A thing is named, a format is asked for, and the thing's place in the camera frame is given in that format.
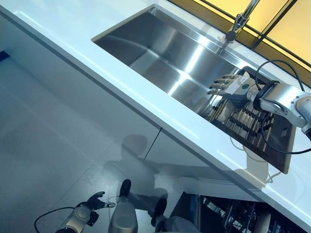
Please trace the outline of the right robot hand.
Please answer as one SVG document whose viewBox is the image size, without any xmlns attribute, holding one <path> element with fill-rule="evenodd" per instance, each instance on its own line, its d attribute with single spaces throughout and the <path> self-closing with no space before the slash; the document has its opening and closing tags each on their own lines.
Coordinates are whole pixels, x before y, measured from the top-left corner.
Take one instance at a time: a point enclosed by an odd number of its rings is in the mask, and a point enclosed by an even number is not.
<svg viewBox="0 0 311 233">
<path fill-rule="evenodd" d="M 207 94 L 222 96 L 228 99 L 235 108 L 242 109 L 248 102 L 247 92 L 255 85 L 255 80 L 237 74 L 227 74 L 216 79 L 209 87 Z"/>
</svg>

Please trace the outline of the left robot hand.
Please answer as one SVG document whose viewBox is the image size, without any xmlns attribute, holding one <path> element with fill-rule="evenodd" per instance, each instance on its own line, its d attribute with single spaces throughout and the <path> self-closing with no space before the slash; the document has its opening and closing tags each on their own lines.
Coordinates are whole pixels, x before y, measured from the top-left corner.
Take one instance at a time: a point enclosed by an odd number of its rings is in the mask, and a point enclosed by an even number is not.
<svg viewBox="0 0 311 233">
<path fill-rule="evenodd" d="M 87 203 L 92 210 L 95 211 L 95 210 L 99 210 L 103 208 L 115 208 L 116 207 L 116 203 L 114 202 L 104 202 L 100 200 L 100 198 L 102 198 L 104 194 L 105 194 L 104 191 L 97 192 L 87 200 Z"/>
</svg>

